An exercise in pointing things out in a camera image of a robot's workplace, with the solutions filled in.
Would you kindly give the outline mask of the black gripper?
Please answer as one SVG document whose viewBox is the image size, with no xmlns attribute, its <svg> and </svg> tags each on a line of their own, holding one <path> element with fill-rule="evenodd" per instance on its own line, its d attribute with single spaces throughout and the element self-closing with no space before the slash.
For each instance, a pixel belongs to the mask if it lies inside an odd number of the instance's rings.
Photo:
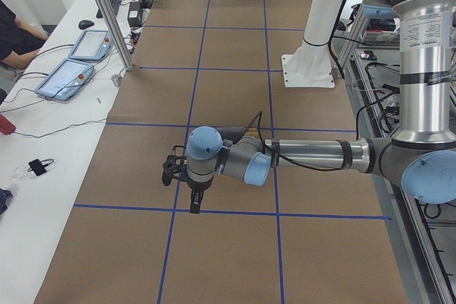
<svg viewBox="0 0 456 304">
<path fill-rule="evenodd" d="M 200 208 L 202 200 L 204 197 L 204 191 L 209 189 L 212 185 L 212 179 L 205 182 L 196 182 L 194 180 L 189 180 L 187 185 L 192 190 L 191 194 L 191 204 L 190 204 L 190 213 L 198 214 L 200 213 Z"/>
</svg>

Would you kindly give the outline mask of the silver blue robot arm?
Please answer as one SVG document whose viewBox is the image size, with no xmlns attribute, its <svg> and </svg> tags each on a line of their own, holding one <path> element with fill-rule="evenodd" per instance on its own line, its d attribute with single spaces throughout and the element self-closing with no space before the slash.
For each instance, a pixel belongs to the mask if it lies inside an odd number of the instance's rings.
<svg viewBox="0 0 456 304">
<path fill-rule="evenodd" d="M 190 133 L 183 177 L 200 211 L 214 175 L 261 186 L 269 170 L 294 165 L 320 172 L 357 169 L 378 174 L 428 204 L 455 199 L 455 134 L 449 128 L 451 22 L 455 0 L 364 0 L 368 13 L 400 19 L 400 119 L 389 138 L 263 140 L 226 138 L 228 128 Z"/>
</svg>

